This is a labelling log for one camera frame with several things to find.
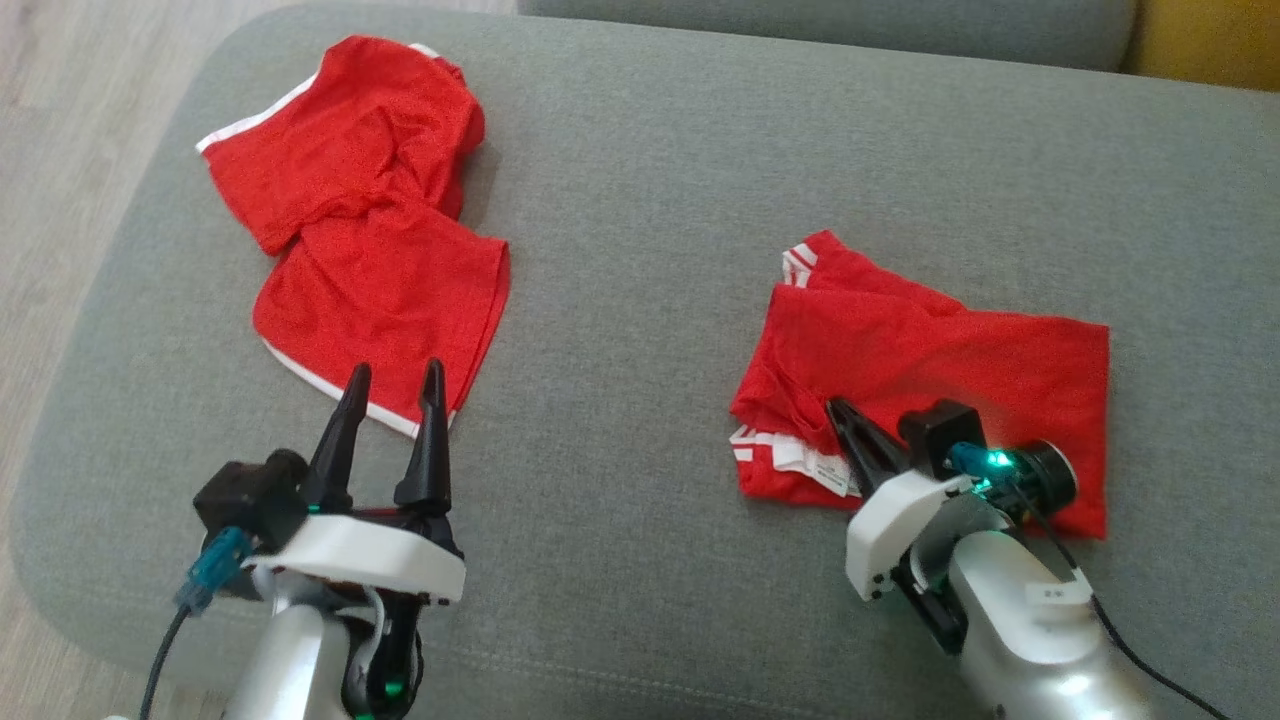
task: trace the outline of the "gray fabric surface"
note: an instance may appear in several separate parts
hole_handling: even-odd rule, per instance
[[[520,0],[527,15],[613,20],[1114,70],[1135,0]]]
[[[984,716],[900,597],[858,601],[844,514],[737,493],[726,407],[780,251],[824,227],[972,306],[1114,328],[1112,534],[1075,548],[1161,669],[1238,716],[1280,706],[1280,97],[376,6],[237,32],[138,188],[15,502],[20,578],[77,643],[145,667],[201,538],[192,493],[324,427],[332,402],[250,327],[270,260],[192,143],[348,33],[465,68],[489,137],[463,220],[511,240],[452,433],[467,596],[424,624],[415,717]],[[389,498],[408,452],[366,423],[357,500]],[[172,675],[228,688],[261,620],[215,603]]]

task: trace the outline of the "gray sofa cushion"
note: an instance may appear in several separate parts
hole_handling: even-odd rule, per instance
[[[527,15],[1115,70],[1135,0],[518,0]]]
[[[228,459],[310,452],[328,418],[250,327],[271,261],[192,143],[348,33],[465,68],[489,138],[463,220],[512,252],[452,432],[467,596],[424,623],[415,717],[986,716],[902,598],[858,601],[841,512],[736,488],[730,396],[778,254],[824,227],[974,307],[1112,325],[1112,537],[1078,553],[1161,669],[1239,715],[1280,705],[1257,655],[1280,643],[1280,97],[403,8],[255,20],[177,111],[15,501],[19,575],[68,637],[146,667],[202,534],[191,496]],[[366,424],[357,500],[385,502],[408,452]],[[216,602],[170,674],[230,687],[262,616]]]

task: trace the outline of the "wooden floor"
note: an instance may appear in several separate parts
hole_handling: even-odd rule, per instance
[[[289,0],[0,1],[0,516],[77,307],[182,92],[214,46]],[[513,0],[416,4],[509,13]],[[0,521],[0,716],[137,717],[143,679],[35,614]],[[156,720],[215,720],[163,687]]]

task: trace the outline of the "blue cable connector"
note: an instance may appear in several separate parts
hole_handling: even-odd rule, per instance
[[[244,530],[223,528],[192,562],[187,570],[187,582],[173,601],[179,607],[189,607],[193,616],[200,616],[214,602],[214,594],[239,574],[241,564],[252,552],[253,544]]]

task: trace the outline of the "red cloth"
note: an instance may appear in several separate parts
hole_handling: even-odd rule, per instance
[[[751,432],[799,437],[838,455],[826,401],[845,397],[882,428],[940,398],[977,407],[987,441],[1043,438],[1079,477],[1065,532],[1106,534],[1107,328],[1066,318],[966,310],[959,301],[876,266],[831,232],[785,255],[764,332],[730,410],[739,479],[751,497],[856,509],[814,479],[774,470]]]
[[[348,37],[276,106],[197,146],[227,206],[280,258],[253,307],[259,334],[330,395],[370,363],[370,416],[402,432],[416,432],[433,356],[451,413],[462,406],[507,300],[507,243],[457,222],[462,163],[483,140],[456,67]]]

